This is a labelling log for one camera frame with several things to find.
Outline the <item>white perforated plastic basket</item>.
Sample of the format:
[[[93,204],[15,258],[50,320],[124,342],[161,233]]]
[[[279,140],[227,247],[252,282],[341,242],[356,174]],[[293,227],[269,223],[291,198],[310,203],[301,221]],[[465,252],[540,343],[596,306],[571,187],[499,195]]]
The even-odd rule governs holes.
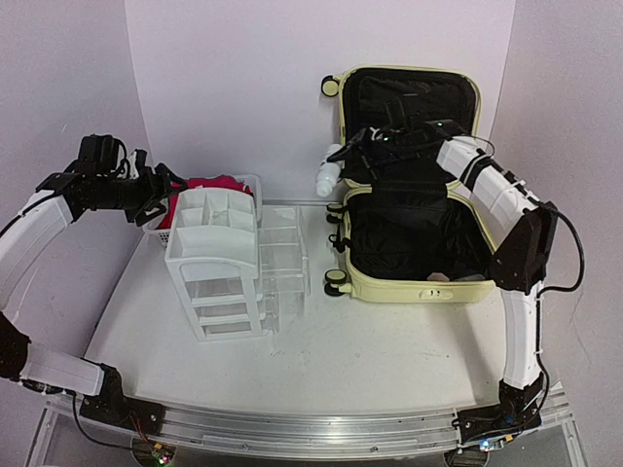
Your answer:
[[[255,174],[231,176],[248,184],[253,197],[243,192],[222,188],[189,189],[178,195],[169,229],[157,229],[165,216],[163,215],[143,226],[143,232],[153,236],[163,248],[166,248],[170,236],[180,235],[178,230],[181,228],[216,226],[249,231],[251,217],[254,217],[257,225],[260,225],[263,205],[261,178]]]

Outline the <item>translucent white bottle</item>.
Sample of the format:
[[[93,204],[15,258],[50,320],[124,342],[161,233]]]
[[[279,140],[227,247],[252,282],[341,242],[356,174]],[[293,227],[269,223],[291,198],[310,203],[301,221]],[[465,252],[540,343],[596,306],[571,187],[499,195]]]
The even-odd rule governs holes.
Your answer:
[[[329,158],[341,149],[340,144],[331,144],[321,161],[315,181],[316,194],[321,198],[328,198],[340,180],[344,164],[341,161],[330,162]]]

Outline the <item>magenta pink garment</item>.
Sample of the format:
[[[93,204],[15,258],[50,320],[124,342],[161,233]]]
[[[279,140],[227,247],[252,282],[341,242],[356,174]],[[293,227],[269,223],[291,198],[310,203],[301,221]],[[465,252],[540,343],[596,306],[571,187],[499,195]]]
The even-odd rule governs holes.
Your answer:
[[[219,175],[213,178],[194,177],[186,179],[186,184],[189,189],[222,188],[243,192],[253,197],[250,186],[231,175]],[[168,199],[168,210],[162,221],[158,224],[158,230],[165,230],[171,227],[177,201],[178,195],[174,195]]]

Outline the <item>white plastic drawer organizer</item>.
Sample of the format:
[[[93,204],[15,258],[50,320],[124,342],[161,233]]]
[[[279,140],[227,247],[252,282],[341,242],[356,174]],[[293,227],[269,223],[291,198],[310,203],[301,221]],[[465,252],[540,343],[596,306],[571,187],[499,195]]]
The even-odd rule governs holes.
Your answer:
[[[311,291],[304,218],[295,205],[262,205],[249,231],[181,228],[165,264],[200,342],[275,334],[283,315],[300,317]]]

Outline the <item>pale yellow hard-shell suitcase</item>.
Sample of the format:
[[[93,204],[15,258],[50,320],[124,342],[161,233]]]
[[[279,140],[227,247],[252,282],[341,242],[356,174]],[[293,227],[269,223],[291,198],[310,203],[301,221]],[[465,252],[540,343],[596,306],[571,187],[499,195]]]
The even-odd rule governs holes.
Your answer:
[[[478,127],[480,91],[459,72],[360,66],[324,77],[320,90],[338,101],[340,145],[362,128],[390,129],[385,103],[392,98],[403,100],[410,117],[405,132],[430,129],[438,152],[447,136],[472,136]],[[388,175],[341,172],[336,188],[345,186],[346,193],[326,207],[326,219],[336,228],[329,241],[342,257],[325,273],[328,296],[382,304],[474,303],[493,289],[488,267],[495,241],[477,208],[459,192],[458,178],[437,164],[437,154]],[[433,272],[451,281],[427,281]],[[473,273],[487,279],[456,282]]]

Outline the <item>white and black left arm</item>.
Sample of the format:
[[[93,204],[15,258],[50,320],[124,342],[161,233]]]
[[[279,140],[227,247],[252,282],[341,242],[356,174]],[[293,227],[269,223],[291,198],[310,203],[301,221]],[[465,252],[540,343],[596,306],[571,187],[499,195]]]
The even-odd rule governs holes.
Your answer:
[[[165,200],[187,183],[164,164],[154,168],[121,162],[103,168],[73,162],[50,175],[16,217],[1,231],[1,305],[25,292],[46,250],[88,211],[117,210],[142,226],[165,209]],[[54,350],[1,316],[1,378],[41,394],[83,399],[79,415],[108,425],[157,424],[163,406],[126,395],[119,370],[109,364]]]

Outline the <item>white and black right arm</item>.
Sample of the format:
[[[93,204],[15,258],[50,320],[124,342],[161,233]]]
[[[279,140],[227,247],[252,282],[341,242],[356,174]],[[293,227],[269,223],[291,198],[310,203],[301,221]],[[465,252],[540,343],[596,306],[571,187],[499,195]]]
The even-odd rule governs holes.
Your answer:
[[[559,217],[478,137],[451,120],[365,128],[330,150],[340,177],[357,165],[360,188],[327,206],[329,240],[344,256],[324,290],[372,303],[468,303],[478,285],[502,297],[505,363],[495,404],[466,409],[466,441],[539,425],[550,384],[541,352],[541,296]]]

